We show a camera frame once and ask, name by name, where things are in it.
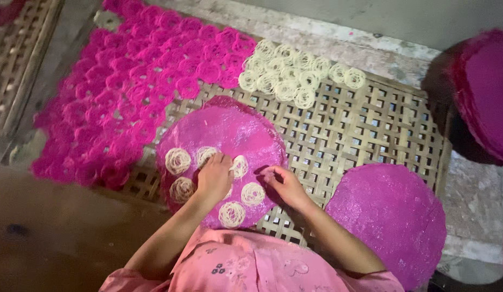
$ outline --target white noodle nest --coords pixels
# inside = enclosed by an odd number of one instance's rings
[[[221,152],[219,149],[210,146],[203,146],[198,149],[196,153],[197,167],[199,169],[202,169],[203,166],[205,166],[205,164],[209,161],[210,157],[219,152]]]
[[[246,70],[239,75],[239,85],[248,92],[254,92],[257,90],[257,79],[259,79],[259,74],[253,70]]]
[[[264,94],[273,94],[278,82],[278,75],[273,73],[264,74],[257,79],[257,90]]]
[[[280,101],[294,100],[299,85],[300,83],[297,80],[281,81],[275,86],[275,96]]]
[[[265,39],[257,44],[254,54],[244,61],[243,69],[244,72],[239,76],[243,90],[275,94],[278,101],[294,101],[301,109],[312,106],[320,81],[327,76],[352,89],[365,85],[365,73],[361,70],[349,69],[342,64],[331,66],[331,61],[325,57],[316,57],[287,44],[275,46]]]
[[[227,202],[219,209],[219,221],[226,228],[236,228],[244,221],[246,210],[236,201]]]
[[[346,71],[345,83],[352,89],[359,89],[365,85],[366,78],[365,72],[356,68],[351,68]]]
[[[294,99],[294,104],[300,109],[308,109],[315,102],[315,91],[311,88],[302,87],[297,90],[297,96]]]
[[[300,73],[298,81],[302,87],[312,88],[316,90],[320,86],[320,76],[317,71],[306,71]]]
[[[184,173],[191,162],[188,152],[181,148],[172,148],[165,155],[165,168],[175,176]]]
[[[244,185],[241,191],[241,202],[249,207],[258,206],[264,200],[266,191],[260,184],[250,182]]]
[[[347,66],[336,63],[329,69],[329,78],[336,83],[345,83],[348,69]]]
[[[248,161],[242,155],[237,156],[233,160],[233,165],[230,167],[233,170],[233,178],[240,179],[248,172]]]
[[[325,78],[329,74],[331,61],[325,57],[316,57],[311,62],[311,70],[316,72],[319,78]]]
[[[275,56],[275,44],[263,39],[255,46],[254,54],[265,60],[271,60]]]
[[[191,179],[179,177],[170,186],[170,197],[178,204],[186,203],[196,191],[196,185]]]

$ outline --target pink floral shirt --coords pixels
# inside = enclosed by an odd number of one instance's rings
[[[198,228],[172,279],[144,279],[119,269],[100,288],[113,291],[404,291],[391,272],[360,279],[333,269],[316,253],[271,236]]]

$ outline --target pink plastic sheet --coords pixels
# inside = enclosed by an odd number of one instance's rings
[[[326,212],[381,258],[405,290],[433,274],[446,239],[442,204],[403,165],[347,171]]]
[[[190,168],[180,176],[191,178],[197,183],[199,170],[196,164],[197,150],[204,146],[220,149],[235,158],[243,155],[248,160],[248,173],[236,179],[233,192],[222,200],[206,216],[205,226],[213,229],[223,228],[218,219],[219,208],[226,202],[241,202],[241,190],[250,182],[260,183],[266,188],[264,201],[256,207],[244,206],[246,217],[239,228],[253,226],[266,212],[279,203],[280,198],[274,190],[267,188],[258,171],[270,165],[288,166],[285,146],[274,126],[254,109],[235,101],[228,96],[215,96],[198,109],[173,124],[157,146],[157,167],[162,174],[162,196],[172,212],[182,205],[169,199],[170,185],[179,176],[171,175],[165,168],[165,155],[171,148],[185,149],[192,158]]]

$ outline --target bamboo lattice tray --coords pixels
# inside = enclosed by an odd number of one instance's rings
[[[367,73],[367,78],[358,90],[323,80],[315,105],[307,110],[271,95],[203,84],[195,100],[176,99],[166,108],[167,119],[154,144],[147,147],[122,192],[158,202],[160,175],[153,146],[172,123],[213,96],[227,95],[275,125],[286,144],[291,170],[322,208],[345,170],[375,162],[404,164],[441,193],[451,148],[432,120],[425,93],[377,75]],[[257,231],[317,249],[311,230],[289,209],[274,207],[258,222]]]
[[[15,131],[62,2],[28,0],[12,23],[0,26],[0,136]]]

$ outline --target concrete floor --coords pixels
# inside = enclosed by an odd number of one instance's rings
[[[398,39],[374,38],[370,33],[345,26],[229,0],[151,3],[293,44],[415,87],[419,87],[430,62],[440,54],[422,45],[402,46]],[[37,77],[36,96],[51,97],[43,85],[55,76],[57,64],[96,5],[94,0],[65,2]],[[26,115],[29,125],[32,113]],[[447,193],[441,197],[449,231],[444,252],[501,264],[503,168],[472,162],[454,153],[448,175]],[[126,198],[117,194],[105,195],[99,195],[99,190],[35,181],[24,170],[0,167],[0,291],[28,287],[35,291],[50,287],[97,289],[166,220],[167,215],[160,213],[159,208],[140,201],[119,201]],[[28,232],[16,225],[8,228],[10,224],[20,224]],[[78,284],[64,288],[67,283]]]
[[[237,1],[371,33],[381,33],[438,50],[445,50],[482,29],[503,29],[503,1]]]

